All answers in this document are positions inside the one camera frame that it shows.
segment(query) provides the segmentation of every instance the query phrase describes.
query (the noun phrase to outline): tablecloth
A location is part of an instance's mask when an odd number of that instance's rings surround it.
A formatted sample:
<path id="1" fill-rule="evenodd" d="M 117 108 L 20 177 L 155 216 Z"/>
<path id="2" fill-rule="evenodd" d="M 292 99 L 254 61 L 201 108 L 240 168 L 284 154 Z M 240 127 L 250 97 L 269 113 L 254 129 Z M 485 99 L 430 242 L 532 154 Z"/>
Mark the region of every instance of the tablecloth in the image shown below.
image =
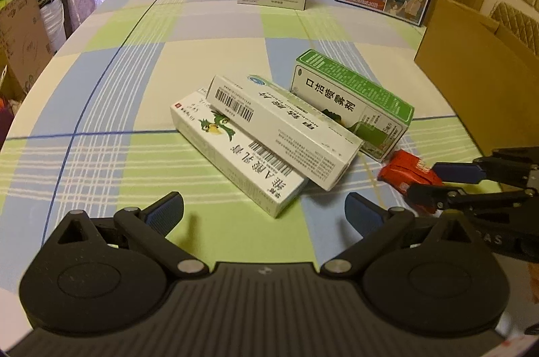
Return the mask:
<path id="1" fill-rule="evenodd" d="M 169 106 L 217 73 L 289 88 L 295 58 L 314 48 L 415 106 L 405 150 L 427 164 L 479 155 L 413 62 L 421 29 L 334 0 L 307 0 L 305 11 L 235 1 L 107 0 L 56 54 L 0 153 L 0 293 L 17 293 L 71 209 L 112 216 L 177 190 L 185 216 L 169 239 L 209 265 L 320 265 L 360 238 L 344 219 L 349 192 L 403 205 L 376 181 L 381 165 L 360 156 L 332 191 L 311 184 L 280 218 L 267 216 L 173 128 Z"/>

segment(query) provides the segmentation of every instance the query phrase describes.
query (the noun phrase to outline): barcode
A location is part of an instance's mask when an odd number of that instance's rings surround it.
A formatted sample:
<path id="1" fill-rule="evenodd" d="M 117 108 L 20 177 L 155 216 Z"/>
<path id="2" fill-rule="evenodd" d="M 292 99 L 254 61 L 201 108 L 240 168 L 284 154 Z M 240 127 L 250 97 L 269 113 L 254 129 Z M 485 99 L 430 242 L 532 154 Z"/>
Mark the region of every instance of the barcode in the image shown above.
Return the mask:
<path id="1" fill-rule="evenodd" d="M 228 94 L 226 91 L 223 91 L 222 88 L 217 89 L 215 97 L 240 117 L 243 117 L 248 122 L 251 121 L 251 118 L 253 117 L 253 110 L 234 99 L 234 97 L 230 96 L 230 94 Z"/>
<path id="2" fill-rule="evenodd" d="M 285 176 L 288 176 L 292 172 L 292 167 L 282 162 L 277 155 L 266 149 L 262 144 L 253 141 L 249 144 L 249 147 L 255 151 L 255 153 L 263 158 L 264 161 L 269 163 L 270 166 L 280 171 Z"/>

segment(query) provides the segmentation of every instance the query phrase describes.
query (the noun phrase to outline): green box top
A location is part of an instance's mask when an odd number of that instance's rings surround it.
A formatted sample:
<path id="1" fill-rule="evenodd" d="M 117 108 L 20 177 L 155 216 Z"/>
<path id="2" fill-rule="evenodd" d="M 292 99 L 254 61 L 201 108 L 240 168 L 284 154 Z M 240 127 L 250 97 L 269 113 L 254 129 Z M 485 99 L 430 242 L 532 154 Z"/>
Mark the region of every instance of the green box top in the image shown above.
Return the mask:
<path id="1" fill-rule="evenodd" d="M 297 61 L 305 67 L 316 70 L 318 73 L 340 83 L 352 93 L 382 108 L 406 125 L 411 123 L 413 106 L 355 71 L 346 68 L 339 62 L 335 62 L 315 50 L 307 50 L 297 58 Z"/>

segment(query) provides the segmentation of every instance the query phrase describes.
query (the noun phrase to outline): table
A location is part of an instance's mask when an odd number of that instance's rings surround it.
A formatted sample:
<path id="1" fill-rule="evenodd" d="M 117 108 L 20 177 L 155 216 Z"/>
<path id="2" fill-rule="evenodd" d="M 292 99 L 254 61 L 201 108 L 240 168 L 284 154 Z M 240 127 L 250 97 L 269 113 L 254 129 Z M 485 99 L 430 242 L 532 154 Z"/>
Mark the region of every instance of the table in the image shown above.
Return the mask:
<path id="1" fill-rule="evenodd" d="M 421 36 L 405 22 L 334 0 L 307 0 L 303 12 L 235 0 L 103 3 L 39 77 L 0 153 L 0 347 L 28 329 L 18 281 L 71 209 L 112 216 L 177 190 L 185 216 L 168 238 L 209 265 L 320 265 L 360 238 L 344 219 L 349 192 L 404 205 L 376 181 L 380 164 L 360 156 L 332 191 L 309 185 L 279 219 L 267 216 L 173 128 L 169 106 L 217 73 L 259 74 L 288 88 L 295 58 L 314 48 L 415 106 L 405 150 L 427 164 L 479 156 L 413 62 Z M 530 297 L 525 264 L 502 261 L 522 286 L 511 297 L 521 312 Z M 525 315 L 525 326 L 536 313 Z"/>

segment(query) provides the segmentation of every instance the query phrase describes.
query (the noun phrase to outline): blue oval logo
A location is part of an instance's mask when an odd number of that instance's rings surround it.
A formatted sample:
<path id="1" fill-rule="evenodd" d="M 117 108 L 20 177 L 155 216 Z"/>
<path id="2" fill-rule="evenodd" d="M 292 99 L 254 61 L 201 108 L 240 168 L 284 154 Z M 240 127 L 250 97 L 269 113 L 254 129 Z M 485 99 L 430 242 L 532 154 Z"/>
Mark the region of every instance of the blue oval logo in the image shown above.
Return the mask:
<path id="1" fill-rule="evenodd" d="M 257 85 L 264 86 L 266 84 L 266 82 L 264 82 L 262 79 L 259 79 L 258 77 L 255 77 L 254 75 L 250 75 L 249 79 L 255 82 Z"/>

